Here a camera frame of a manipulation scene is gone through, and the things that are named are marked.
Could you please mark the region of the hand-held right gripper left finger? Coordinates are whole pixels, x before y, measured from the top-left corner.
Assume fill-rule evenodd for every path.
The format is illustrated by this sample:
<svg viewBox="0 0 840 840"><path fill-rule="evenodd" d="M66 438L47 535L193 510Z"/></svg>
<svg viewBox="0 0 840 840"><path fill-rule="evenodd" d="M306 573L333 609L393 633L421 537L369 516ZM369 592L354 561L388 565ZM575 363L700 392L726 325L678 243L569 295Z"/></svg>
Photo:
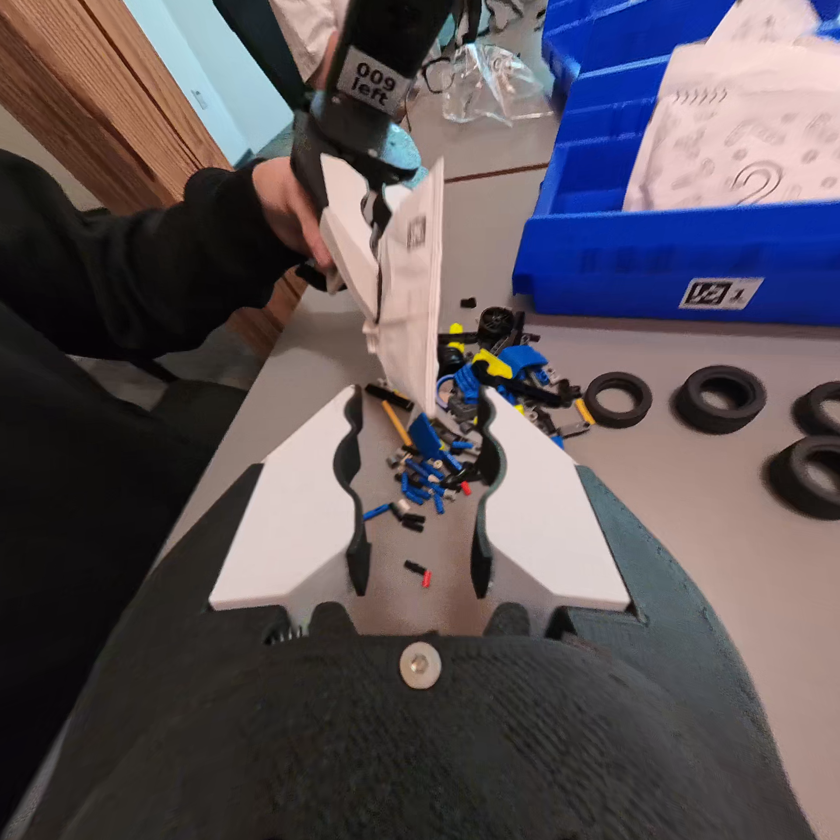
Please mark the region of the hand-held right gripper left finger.
<svg viewBox="0 0 840 840"><path fill-rule="evenodd" d="M371 574L361 498L362 392L343 388L261 463L208 603L218 613L279 606L309 624L320 604L349 607Z"/></svg>

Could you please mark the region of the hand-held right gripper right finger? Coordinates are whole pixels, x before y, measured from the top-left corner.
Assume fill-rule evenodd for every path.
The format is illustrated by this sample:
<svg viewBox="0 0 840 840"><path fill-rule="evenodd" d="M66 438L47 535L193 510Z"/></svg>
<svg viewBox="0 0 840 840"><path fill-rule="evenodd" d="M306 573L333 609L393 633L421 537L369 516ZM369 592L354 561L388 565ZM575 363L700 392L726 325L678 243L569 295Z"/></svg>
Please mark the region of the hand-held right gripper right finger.
<svg viewBox="0 0 840 840"><path fill-rule="evenodd" d="M562 608L625 613L632 598L574 459L485 385L477 431L476 598L518 604L531 624Z"/></svg>

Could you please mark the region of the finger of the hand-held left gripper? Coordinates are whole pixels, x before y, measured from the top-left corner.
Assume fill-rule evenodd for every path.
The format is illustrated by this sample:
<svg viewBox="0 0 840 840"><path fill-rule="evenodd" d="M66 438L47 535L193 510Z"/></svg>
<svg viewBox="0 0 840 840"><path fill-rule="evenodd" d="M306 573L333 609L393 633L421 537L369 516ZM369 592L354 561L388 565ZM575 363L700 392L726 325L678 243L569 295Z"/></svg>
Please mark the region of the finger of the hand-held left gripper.
<svg viewBox="0 0 840 840"><path fill-rule="evenodd" d="M411 187L402 183L384 185L380 190L380 238L384 235L393 214L412 192Z"/></svg>
<svg viewBox="0 0 840 840"><path fill-rule="evenodd" d="M367 322L382 318L385 299L385 254L383 232L372 223L374 205L384 208L382 196L371 193L367 181L347 161L321 154L320 165L327 205L320 232L335 266L331 292L343 284Z"/></svg>

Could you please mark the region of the pile of lego pieces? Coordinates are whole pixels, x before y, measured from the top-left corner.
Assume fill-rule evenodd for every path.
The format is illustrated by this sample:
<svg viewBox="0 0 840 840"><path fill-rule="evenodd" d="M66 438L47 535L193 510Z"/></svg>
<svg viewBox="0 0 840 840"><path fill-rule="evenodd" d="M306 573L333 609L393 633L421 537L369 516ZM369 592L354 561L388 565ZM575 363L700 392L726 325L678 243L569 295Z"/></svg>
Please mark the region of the pile of lego pieces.
<svg viewBox="0 0 840 840"><path fill-rule="evenodd" d="M527 329L526 313L513 311L518 316L514 332L495 345L478 343L477 328L469 332L459 322L438 335L436 416L417 414L414 403L385 379L364 387L368 396L381 403L400 439L401 447L386 463L402 494L389 508L405 529L424 530L425 516L412 506L419 508L429 501L443 515L447 501L458 495L469 497L480 480L477 432L482 388L495 392L560 448L567 437L594 425L581 388L558 376L549 363L549 385L508 379L510 368L499 362L498 354L512 345L534 347L541 340Z"/></svg>

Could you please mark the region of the person's left forearm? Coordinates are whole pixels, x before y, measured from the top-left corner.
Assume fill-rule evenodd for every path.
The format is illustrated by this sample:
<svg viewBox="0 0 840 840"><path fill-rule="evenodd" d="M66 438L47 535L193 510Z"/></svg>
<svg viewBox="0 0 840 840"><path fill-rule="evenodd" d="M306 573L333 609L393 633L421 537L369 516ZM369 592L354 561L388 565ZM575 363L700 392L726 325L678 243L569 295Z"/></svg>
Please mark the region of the person's left forearm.
<svg viewBox="0 0 840 840"><path fill-rule="evenodd" d="M127 361L192 350L259 308L302 255L281 243L251 169L202 169L183 200L84 213L42 167L1 158L2 352Z"/></svg>

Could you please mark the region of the black lego wheel rim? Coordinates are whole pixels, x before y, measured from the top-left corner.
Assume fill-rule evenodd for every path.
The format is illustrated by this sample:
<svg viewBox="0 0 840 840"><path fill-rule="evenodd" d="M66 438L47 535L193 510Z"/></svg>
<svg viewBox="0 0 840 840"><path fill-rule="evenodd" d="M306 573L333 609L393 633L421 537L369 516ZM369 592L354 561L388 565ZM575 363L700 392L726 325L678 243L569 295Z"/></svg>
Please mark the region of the black lego wheel rim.
<svg viewBox="0 0 840 840"><path fill-rule="evenodd" d="M514 332L517 323L518 316L509 308L486 308L479 316L476 331L477 341L487 345L495 345L504 341Z"/></svg>

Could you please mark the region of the blue curved lego panel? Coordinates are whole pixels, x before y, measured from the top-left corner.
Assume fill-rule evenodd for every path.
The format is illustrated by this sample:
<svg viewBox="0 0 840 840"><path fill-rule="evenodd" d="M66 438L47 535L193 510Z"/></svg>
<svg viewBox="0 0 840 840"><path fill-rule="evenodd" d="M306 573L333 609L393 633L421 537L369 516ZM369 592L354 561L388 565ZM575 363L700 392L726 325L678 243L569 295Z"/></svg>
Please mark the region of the blue curved lego panel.
<svg viewBox="0 0 840 840"><path fill-rule="evenodd" d="M499 362L510 368L513 381L546 386L550 384L547 359L530 344L512 345L498 354Z"/></svg>

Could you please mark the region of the person's left hand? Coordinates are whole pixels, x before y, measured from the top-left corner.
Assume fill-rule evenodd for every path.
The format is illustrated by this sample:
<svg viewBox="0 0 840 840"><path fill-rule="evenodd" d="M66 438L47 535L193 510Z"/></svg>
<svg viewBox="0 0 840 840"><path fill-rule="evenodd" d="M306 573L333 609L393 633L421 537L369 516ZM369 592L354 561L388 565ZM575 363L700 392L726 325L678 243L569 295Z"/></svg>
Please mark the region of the person's left hand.
<svg viewBox="0 0 840 840"><path fill-rule="evenodd" d="M290 158L259 162L251 178L264 217L278 239L312 259L322 273L330 272L335 265L320 232L316 207L292 171Z"/></svg>

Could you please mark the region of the black eyeglasses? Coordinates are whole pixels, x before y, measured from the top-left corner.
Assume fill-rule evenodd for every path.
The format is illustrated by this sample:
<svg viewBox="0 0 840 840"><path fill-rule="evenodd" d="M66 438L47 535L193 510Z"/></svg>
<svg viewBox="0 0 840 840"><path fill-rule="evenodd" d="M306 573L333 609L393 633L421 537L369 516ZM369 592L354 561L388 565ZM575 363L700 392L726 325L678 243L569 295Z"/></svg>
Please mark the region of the black eyeglasses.
<svg viewBox="0 0 840 840"><path fill-rule="evenodd" d="M455 83L455 59L446 55L428 59L423 63L420 75L430 94L442 95Z"/></svg>

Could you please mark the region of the black rubber tire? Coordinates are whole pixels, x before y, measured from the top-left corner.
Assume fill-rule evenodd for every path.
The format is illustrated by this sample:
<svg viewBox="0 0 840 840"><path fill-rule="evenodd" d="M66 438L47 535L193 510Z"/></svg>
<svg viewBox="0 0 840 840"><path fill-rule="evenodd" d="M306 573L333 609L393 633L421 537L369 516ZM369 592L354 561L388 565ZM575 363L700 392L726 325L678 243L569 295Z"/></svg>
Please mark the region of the black rubber tire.
<svg viewBox="0 0 840 840"><path fill-rule="evenodd" d="M601 399L604 392L621 392L630 401L623 411L606 406ZM612 429L626 429L639 425L653 405L653 393L648 384L635 374L610 371L598 375L584 393L584 404L595 424Z"/></svg>
<svg viewBox="0 0 840 840"><path fill-rule="evenodd" d="M839 439L808 436L774 455L766 478L775 495L810 518L839 519Z"/></svg>
<svg viewBox="0 0 840 840"><path fill-rule="evenodd" d="M798 397L791 413L805 435L839 436L839 420L826 407L838 401L839 381L825 382Z"/></svg>
<svg viewBox="0 0 840 840"><path fill-rule="evenodd" d="M704 434L733 434L750 424L765 408L767 392L761 380L736 366L715 364L687 377L674 397L679 418Z"/></svg>

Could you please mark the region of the person's black clothed body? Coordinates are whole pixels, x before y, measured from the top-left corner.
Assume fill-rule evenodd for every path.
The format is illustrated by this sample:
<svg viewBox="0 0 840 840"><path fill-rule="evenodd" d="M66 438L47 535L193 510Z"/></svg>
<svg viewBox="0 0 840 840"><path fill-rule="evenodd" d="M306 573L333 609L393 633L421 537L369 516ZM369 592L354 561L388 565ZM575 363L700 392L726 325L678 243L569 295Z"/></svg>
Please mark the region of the person's black clothed body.
<svg viewBox="0 0 840 840"><path fill-rule="evenodd" d="M5 827L245 400L176 379L148 411L2 307Z"/></svg>

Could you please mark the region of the labelled blue storage bin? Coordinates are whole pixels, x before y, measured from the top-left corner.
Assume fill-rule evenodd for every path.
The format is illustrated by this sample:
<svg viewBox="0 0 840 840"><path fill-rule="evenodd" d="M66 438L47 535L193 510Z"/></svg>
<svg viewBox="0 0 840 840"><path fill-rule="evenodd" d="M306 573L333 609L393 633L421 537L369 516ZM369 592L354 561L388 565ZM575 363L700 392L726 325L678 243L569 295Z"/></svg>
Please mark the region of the labelled blue storage bin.
<svg viewBox="0 0 840 840"><path fill-rule="evenodd" d="M572 83L513 292L541 314L837 327L838 202L622 210L668 59Z"/></svg>

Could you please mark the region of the wooden door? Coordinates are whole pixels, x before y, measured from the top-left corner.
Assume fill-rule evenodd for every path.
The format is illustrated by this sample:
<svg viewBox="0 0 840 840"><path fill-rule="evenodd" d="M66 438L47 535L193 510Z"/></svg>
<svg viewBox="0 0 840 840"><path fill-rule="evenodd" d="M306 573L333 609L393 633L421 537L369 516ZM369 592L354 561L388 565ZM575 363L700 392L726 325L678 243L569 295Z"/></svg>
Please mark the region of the wooden door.
<svg viewBox="0 0 840 840"><path fill-rule="evenodd" d="M120 2L2 2L2 105L106 207L84 213L171 207L224 162ZM302 296L291 268L265 305L220 325L262 361Z"/></svg>

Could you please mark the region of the open instruction booklet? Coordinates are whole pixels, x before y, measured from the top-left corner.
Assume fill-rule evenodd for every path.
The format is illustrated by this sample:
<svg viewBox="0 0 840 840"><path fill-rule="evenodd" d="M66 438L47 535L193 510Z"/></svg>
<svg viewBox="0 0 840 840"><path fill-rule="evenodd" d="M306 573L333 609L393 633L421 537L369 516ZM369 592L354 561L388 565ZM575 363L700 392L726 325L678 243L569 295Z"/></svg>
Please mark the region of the open instruction booklet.
<svg viewBox="0 0 840 840"><path fill-rule="evenodd" d="M839 197L838 40L677 47L623 210L659 212Z"/></svg>

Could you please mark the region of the white printed paper bag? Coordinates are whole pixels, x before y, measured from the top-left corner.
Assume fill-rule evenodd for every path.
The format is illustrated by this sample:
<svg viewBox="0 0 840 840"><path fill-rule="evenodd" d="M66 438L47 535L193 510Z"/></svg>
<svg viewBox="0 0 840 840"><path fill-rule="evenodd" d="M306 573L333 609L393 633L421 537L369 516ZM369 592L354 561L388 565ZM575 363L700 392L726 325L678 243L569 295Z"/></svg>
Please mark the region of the white printed paper bag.
<svg viewBox="0 0 840 840"><path fill-rule="evenodd" d="M791 45L813 35L822 20L808 1L737 1L707 38L707 46Z"/></svg>

